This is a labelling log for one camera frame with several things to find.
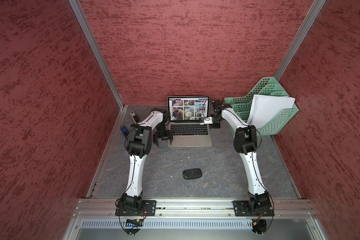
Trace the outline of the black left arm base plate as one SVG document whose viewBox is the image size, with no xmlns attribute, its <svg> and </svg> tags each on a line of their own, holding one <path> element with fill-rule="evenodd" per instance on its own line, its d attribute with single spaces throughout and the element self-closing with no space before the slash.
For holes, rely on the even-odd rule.
<svg viewBox="0 0 360 240">
<path fill-rule="evenodd" d="M 142 200 L 136 205 L 134 203 L 127 204 L 119 201 L 116 206 L 115 216 L 138 216 L 150 217 L 156 214 L 157 201 L 155 200 Z"/>
</svg>

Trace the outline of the silver laptop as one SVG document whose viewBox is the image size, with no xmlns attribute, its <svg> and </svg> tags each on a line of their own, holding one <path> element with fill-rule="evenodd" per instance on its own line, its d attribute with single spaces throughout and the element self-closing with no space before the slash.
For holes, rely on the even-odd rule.
<svg viewBox="0 0 360 240">
<path fill-rule="evenodd" d="M 209 116 L 209 96 L 169 96 L 169 148 L 211 147 L 212 138 L 205 118 Z"/>
</svg>

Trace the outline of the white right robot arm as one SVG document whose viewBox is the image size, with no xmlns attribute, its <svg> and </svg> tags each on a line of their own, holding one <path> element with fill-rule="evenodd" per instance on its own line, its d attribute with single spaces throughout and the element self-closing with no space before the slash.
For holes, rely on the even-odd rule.
<svg viewBox="0 0 360 240">
<path fill-rule="evenodd" d="M 239 153 L 246 171 L 249 201 L 247 211 L 252 216 L 274 216 L 273 200 L 266 190 L 257 163 L 257 129 L 242 120 L 229 104 L 213 101 L 213 124 L 225 120 L 235 131 L 234 149 Z"/>
</svg>

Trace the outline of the black wireless mouse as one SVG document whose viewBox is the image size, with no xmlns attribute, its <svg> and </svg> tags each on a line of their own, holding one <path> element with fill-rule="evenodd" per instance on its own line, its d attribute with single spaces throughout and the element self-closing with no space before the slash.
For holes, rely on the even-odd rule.
<svg viewBox="0 0 360 240">
<path fill-rule="evenodd" d="M 187 169 L 183 171 L 183 178 L 185 180 L 193 180 L 202 177 L 202 170 L 199 168 Z"/>
</svg>

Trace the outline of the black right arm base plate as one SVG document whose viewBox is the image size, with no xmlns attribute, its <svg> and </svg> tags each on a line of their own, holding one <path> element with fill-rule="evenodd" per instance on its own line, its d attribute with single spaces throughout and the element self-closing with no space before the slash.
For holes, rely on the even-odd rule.
<svg viewBox="0 0 360 240">
<path fill-rule="evenodd" d="M 233 209 L 236 217 L 274 217 L 274 209 L 269 200 L 256 201 L 233 201 Z"/>
</svg>

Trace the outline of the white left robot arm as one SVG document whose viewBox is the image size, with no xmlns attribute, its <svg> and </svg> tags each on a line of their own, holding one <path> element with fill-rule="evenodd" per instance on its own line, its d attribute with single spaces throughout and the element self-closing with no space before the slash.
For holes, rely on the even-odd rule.
<svg viewBox="0 0 360 240">
<path fill-rule="evenodd" d="M 154 108 L 142 122 L 131 124 L 125 141 L 125 149 L 130 158 L 130 171 L 127 188 L 118 202 L 118 209 L 121 212 L 133 215 L 142 212 L 142 178 L 145 161 L 153 144 L 159 146 L 159 140 L 173 140 L 173 134 L 166 128 L 169 118 L 170 115 L 166 110 Z"/>
</svg>

